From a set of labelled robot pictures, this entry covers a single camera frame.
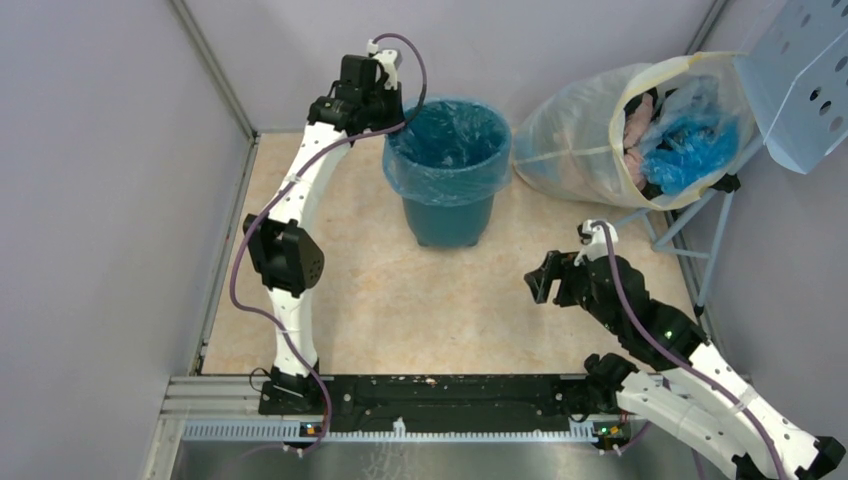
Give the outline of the blue plastic trash bag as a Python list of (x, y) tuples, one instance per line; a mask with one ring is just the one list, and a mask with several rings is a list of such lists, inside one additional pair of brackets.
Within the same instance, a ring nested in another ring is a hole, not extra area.
[(434, 97), (411, 124), (385, 137), (382, 169), (393, 191), (428, 206), (485, 200), (510, 183), (512, 130), (481, 101)]

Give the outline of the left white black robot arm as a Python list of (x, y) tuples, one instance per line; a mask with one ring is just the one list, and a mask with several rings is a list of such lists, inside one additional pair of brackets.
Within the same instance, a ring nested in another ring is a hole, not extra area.
[(309, 229), (332, 173), (353, 144), (404, 123), (400, 63), (394, 49), (342, 58), (329, 93), (309, 107), (301, 145), (278, 192), (243, 223), (245, 248), (268, 292), (277, 328), (275, 359), (263, 388), (297, 413), (314, 410), (321, 397), (314, 378), (318, 355), (310, 291), (325, 257)]

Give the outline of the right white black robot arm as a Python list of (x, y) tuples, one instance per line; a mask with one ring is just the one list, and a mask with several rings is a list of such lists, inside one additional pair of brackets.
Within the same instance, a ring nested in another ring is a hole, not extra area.
[(583, 309), (627, 352), (586, 359), (594, 409), (644, 417), (730, 479), (822, 479), (845, 459), (839, 440), (793, 424), (686, 314), (652, 298), (623, 257), (550, 251), (524, 281), (535, 303)]

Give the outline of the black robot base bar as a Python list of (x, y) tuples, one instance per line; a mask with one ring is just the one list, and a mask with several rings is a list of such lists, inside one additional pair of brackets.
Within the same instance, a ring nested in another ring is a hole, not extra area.
[(411, 433), (547, 433), (624, 416), (612, 392), (581, 374), (276, 377), (262, 384), (258, 412), (327, 417), (332, 433), (386, 432), (397, 421)]

